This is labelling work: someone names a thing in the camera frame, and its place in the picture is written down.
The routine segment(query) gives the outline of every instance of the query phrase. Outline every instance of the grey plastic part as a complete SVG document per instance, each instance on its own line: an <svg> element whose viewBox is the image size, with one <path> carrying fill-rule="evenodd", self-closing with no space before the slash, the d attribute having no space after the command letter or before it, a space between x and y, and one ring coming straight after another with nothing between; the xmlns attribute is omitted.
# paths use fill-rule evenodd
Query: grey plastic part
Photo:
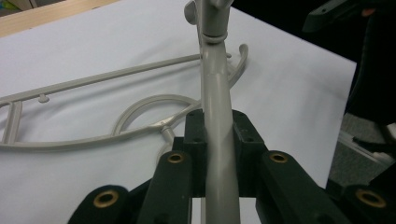
<svg viewBox="0 0 396 224"><path fill-rule="evenodd" d="M197 24L197 18L195 16L195 12L196 12L195 2L190 1L184 7L184 17L186 18L186 21L191 25Z"/></svg>
<svg viewBox="0 0 396 224"><path fill-rule="evenodd" d="M396 142L396 123L391 123L385 127L391 141Z"/></svg>
<svg viewBox="0 0 396 224"><path fill-rule="evenodd" d="M206 199L201 198L201 224L206 224Z"/></svg>
<svg viewBox="0 0 396 224"><path fill-rule="evenodd" d="M208 154L205 223L238 224L240 208L233 150L233 112L224 43L232 1L195 2L201 41L201 98Z"/></svg>
<svg viewBox="0 0 396 224"><path fill-rule="evenodd" d="M3 142L5 144L13 144L18 136L18 128L20 127L22 113L22 102L9 103L8 117L6 128L3 133Z"/></svg>
<svg viewBox="0 0 396 224"><path fill-rule="evenodd" d="M47 103L50 101L50 98L46 96L45 94L40 94L40 97L38 98L38 102L41 104Z"/></svg>
<svg viewBox="0 0 396 224"><path fill-rule="evenodd" d="M242 55L241 61L236 66L236 68L232 68L231 66L229 67L229 70L232 71L229 76L230 87L233 85L232 83L235 83L235 81L241 76L241 74L243 72L243 68L245 67L245 64L246 64L248 48L247 47L244 48L243 46L241 46L240 50L241 50L240 52ZM192 56L188 56L188 57L182 57L182 58L163 61L163 62L173 62L173 61L177 61L179 59L182 59L179 61L181 63L188 62L188 61L184 60L186 58L187 59L188 58L197 59L197 58L199 58L199 55L192 55ZM125 69L125 70L126 71L135 71L136 68L129 68L129 69ZM97 76L93 76L93 77L87 77L84 79L85 80L95 79L96 81L98 81L99 78L102 79L100 81L105 81L105 80L109 80L114 77L108 78L108 77L104 77L102 74L102 75L97 75ZM144 107L144 105L155 103L156 101L153 101L153 99L156 99L157 101L162 101L162 100L168 100L168 101L176 100L179 102L184 101L184 102L186 102L186 104L190 104L190 105L188 106L188 108L185 108L184 110L179 112L179 114L174 115L172 118L167 118L167 119L163 120L163 121L168 121L168 122L172 121L174 123L171 123L171 122L165 123L163 126L160 126L160 127L154 127L153 125L149 125L149 126L142 127L139 129L121 131L121 132L118 132L118 134L114 134L114 133L116 133L114 130L118 129L116 127L123 125L121 121L118 121L116 123L116 125L114 126L113 132L111 134L97 136L97 137L93 137L93 138L78 139L78 140L73 140L73 141L63 141L63 142L36 142L36 143L35 142L29 142L29 143L18 142L17 136L18 136L18 127L20 124L22 103L21 103L21 101L16 101L16 102L9 102L9 101L13 100L13 99L15 100L15 99L21 99L21 98L33 99L33 98L36 98L37 92L53 90L54 86L55 85L32 90L32 91L25 91L22 93L17 93L14 95L0 98L0 99L3 99L3 102L0 104L0 107L5 106L5 105L10 105L10 108L8 110L6 128L5 128L4 134L3 134L3 140L0 143L0 150L49 152L49 151L59 151L59 150L75 150L75 149L82 149L82 148L87 148L87 147L101 146L104 144L110 144L113 142L117 142L117 141L120 141L123 139L133 138L133 137L136 137L136 136L138 136L140 134L144 134L144 133L160 132L161 129L163 127L165 127L166 125L168 125L168 126L170 125L169 127L174 127L179 122L179 120L185 116L185 114L187 114L191 110L199 108L201 106L200 101L195 101L193 99L183 97L183 96L177 96L177 95L151 96L145 100L139 101L136 104L139 104L139 105L141 105L141 107ZM130 114L130 116L132 116L134 111L141 108L141 107L137 106L136 104L130 106L129 109L127 109L120 116L119 120L122 117L124 117L125 114Z"/></svg>
<svg viewBox="0 0 396 224"><path fill-rule="evenodd" d="M176 137L172 128L169 126L163 127L163 130L161 131L161 133L163 134L163 139L165 139L165 144L163 145L160 152L158 153L156 164L158 163L158 161L160 160L160 157L163 154L172 150L174 138Z"/></svg>
<svg viewBox="0 0 396 224"><path fill-rule="evenodd" d="M9 96L1 97L0 98L0 107L3 105L7 105L9 102L25 101L25 100L34 99L36 97L38 97L40 99L42 95L49 95L49 94L59 92L59 91L67 91L67 90L71 90L74 88L87 86L87 85L90 85L93 83L107 81L107 80L117 78L117 77L125 77L125 76L133 75L136 73L146 72L146 71L157 69L157 68L162 68L162 67L166 67L166 66L170 66L170 65L174 65L174 64L178 64L178 63L191 62L191 61L195 61L195 60L199 60L199 59L200 59L200 55L194 54L191 56L170 59L170 60L161 61L161 62L157 62L157 63L148 63L148 64L139 65L136 67L125 68L125 69L121 69L118 71L103 73L103 74L92 76L92 77L84 77L84 78L67 81L67 82L63 82L63 83L59 83L59 84L51 85L48 87L31 90L31 91L24 91L24 92L12 94Z"/></svg>
<svg viewBox="0 0 396 224"><path fill-rule="evenodd" d="M230 6L233 0L202 1L202 33L206 37L218 37L219 42L227 36Z"/></svg>

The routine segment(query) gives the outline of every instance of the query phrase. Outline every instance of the white plastic rod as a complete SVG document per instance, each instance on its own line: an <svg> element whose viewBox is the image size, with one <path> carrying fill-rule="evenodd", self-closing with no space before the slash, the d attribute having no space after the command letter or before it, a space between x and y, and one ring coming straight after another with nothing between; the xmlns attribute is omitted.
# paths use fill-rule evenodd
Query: white plastic rod
<svg viewBox="0 0 396 224"><path fill-rule="evenodd" d="M18 101L9 104L6 128L3 134L3 143L14 144L18 136L22 113L22 102Z"/></svg>
<svg viewBox="0 0 396 224"><path fill-rule="evenodd" d="M26 101L30 99L34 99L36 97L40 97L42 99L42 96L45 97L45 95L52 94L55 92L59 91L67 91L71 90L74 88L90 85L93 83L98 83L102 81L107 81L113 78L117 77L125 77L141 72L146 72L149 70L154 70L157 68L162 68L178 63L186 63L186 62L191 62L195 60L199 60L200 55L195 54L191 56L185 56L185 57L180 57L180 58L175 58L175 59L170 59L166 61L161 61L161 62L156 62L156 63L148 63L148 64L143 64L143 65L138 65L136 67L131 67L131 68L125 68L113 72L108 72L108 73L103 73L100 75L92 76L92 77L83 77L80 79L75 79L71 81L66 81L63 83L58 83L55 85L51 85L48 87L43 87L31 91L24 91L16 94L12 94L9 96L4 96L0 97L0 106L8 104L8 102L16 102L16 101Z"/></svg>
<svg viewBox="0 0 396 224"><path fill-rule="evenodd" d="M239 193L233 150L233 113L224 41L204 41L202 98L207 133L206 224L238 224Z"/></svg>

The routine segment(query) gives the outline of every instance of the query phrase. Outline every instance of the white surface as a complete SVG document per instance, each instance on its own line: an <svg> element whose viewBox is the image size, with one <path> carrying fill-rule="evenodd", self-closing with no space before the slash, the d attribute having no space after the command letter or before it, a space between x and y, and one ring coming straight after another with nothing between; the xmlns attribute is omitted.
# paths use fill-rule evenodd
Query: white surface
<svg viewBox="0 0 396 224"><path fill-rule="evenodd" d="M123 0L0 38L0 96L198 53L196 29L183 15L186 3ZM226 40L233 64L242 43L249 46L248 64L231 90L233 109L249 116L268 148L291 154L324 187L355 64L233 9ZM109 133L124 109L142 98L180 93L198 99L199 77L198 62L185 63L53 94L44 105L25 102L18 140ZM136 125L180 106L160 108ZM6 113L0 109L1 129ZM177 135L183 129L180 124ZM66 223L92 190L107 184L133 189L151 178L162 145L153 133L81 151L1 151L0 222ZM243 223L258 223L254 201L241 204Z"/></svg>

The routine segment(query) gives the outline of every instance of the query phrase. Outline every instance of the brass grommet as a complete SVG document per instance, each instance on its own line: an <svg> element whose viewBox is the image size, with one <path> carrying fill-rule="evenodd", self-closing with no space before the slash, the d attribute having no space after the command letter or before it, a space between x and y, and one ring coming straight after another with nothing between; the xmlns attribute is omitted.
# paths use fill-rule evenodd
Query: brass grommet
<svg viewBox="0 0 396 224"><path fill-rule="evenodd" d="M114 190L106 190L98 194L93 200L93 205L98 208L106 208L119 199L119 194Z"/></svg>
<svg viewBox="0 0 396 224"><path fill-rule="evenodd" d="M281 153L273 153L270 155L270 159L275 162L285 163L288 161L288 157Z"/></svg>
<svg viewBox="0 0 396 224"><path fill-rule="evenodd" d="M168 157L168 161L172 163L179 163L184 161L184 157L180 153L174 153Z"/></svg>
<svg viewBox="0 0 396 224"><path fill-rule="evenodd" d="M372 207L384 208L387 206L387 202L381 196L368 189L358 189L355 195L361 202Z"/></svg>

